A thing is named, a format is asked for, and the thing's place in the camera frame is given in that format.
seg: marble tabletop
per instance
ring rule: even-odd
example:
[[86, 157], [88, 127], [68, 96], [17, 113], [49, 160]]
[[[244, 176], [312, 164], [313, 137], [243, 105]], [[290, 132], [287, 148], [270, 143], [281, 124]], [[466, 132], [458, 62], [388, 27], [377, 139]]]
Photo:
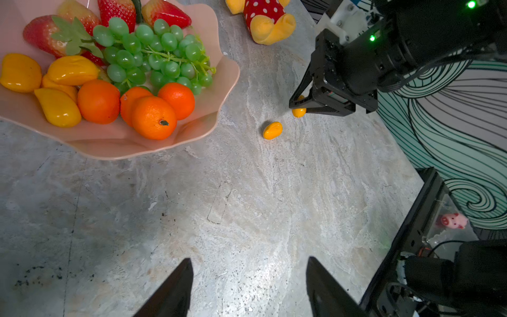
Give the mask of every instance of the marble tabletop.
[[[296, 31], [272, 46], [204, 2], [241, 67], [206, 138], [97, 161], [0, 123], [0, 315], [129, 316], [186, 257], [189, 316], [309, 316], [309, 256], [361, 298], [422, 180], [376, 113], [292, 116], [314, 47], [298, 0]], [[283, 134], [264, 140], [267, 121]]]

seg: orange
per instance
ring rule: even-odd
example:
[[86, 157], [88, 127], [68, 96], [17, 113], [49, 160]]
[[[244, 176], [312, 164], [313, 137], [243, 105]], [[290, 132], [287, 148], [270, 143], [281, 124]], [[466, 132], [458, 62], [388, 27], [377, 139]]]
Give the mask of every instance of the orange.
[[120, 98], [120, 114], [122, 115], [123, 121], [129, 126], [132, 126], [132, 106], [134, 102], [141, 97], [148, 96], [153, 96], [153, 94], [146, 89], [133, 87], [127, 90]]
[[78, 92], [78, 107], [86, 120], [108, 124], [120, 113], [120, 90], [100, 79], [90, 80]]
[[165, 84], [160, 88], [158, 96], [164, 99], [176, 113], [176, 119], [183, 120], [195, 108], [194, 94], [190, 88], [178, 83]]
[[132, 107], [132, 126], [145, 138], [163, 140], [176, 129], [176, 114], [164, 99], [142, 97]]

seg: pink pig toy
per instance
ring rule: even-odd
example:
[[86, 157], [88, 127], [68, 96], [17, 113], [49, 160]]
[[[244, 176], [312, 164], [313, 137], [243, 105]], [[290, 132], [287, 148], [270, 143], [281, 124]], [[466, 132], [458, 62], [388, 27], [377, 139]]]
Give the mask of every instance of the pink pig toy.
[[468, 218], [460, 213], [445, 214], [442, 216], [442, 224], [452, 229], [464, 229], [467, 223]]

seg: plush toy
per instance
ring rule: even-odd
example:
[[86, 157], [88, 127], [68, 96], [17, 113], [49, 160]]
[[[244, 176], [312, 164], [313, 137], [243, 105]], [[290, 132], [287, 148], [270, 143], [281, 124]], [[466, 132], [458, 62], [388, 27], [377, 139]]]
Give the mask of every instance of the plush toy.
[[271, 45], [288, 38], [296, 19], [285, 13], [290, 0], [226, 0], [232, 14], [243, 13], [248, 31], [258, 44]]

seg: pink bowl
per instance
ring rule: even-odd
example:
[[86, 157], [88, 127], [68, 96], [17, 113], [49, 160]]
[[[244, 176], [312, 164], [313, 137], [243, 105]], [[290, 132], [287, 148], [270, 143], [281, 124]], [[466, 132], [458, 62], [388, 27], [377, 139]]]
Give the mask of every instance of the pink bowl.
[[[90, 0], [89, 3], [86, 0], [78, 1], [88, 5], [99, 16], [96, 0]], [[162, 141], [145, 139], [120, 117], [107, 125], [83, 119], [73, 128], [59, 128], [46, 121], [35, 95], [13, 92], [1, 85], [0, 117], [67, 144], [85, 156], [100, 160], [123, 159], [165, 150], [210, 134], [218, 123], [220, 108], [238, 81], [239, 66], [220, 50], [218, 20], [211, 7], [204, 4], [183, 6], [176, 1], [169, 2], [192, 18], [193, 29], [187, 28], [184, 32], [201, 36], [211, 66], [216, 67], [213, 84], [196, 96], [194, 112], [188, 118], [178, 121], [176, 130], [169, 138]], [[55, 14], [60, 3], [60, 0], [14, 0], [3, 3], [0, 13], [3, 30], [0, 35], [3, 44], [0, 47], [0, 58], [8, 53], [28, 55], [41, 65], [45, 74], [54, 57], [26, 43], [22, 32], [33, 18]]]

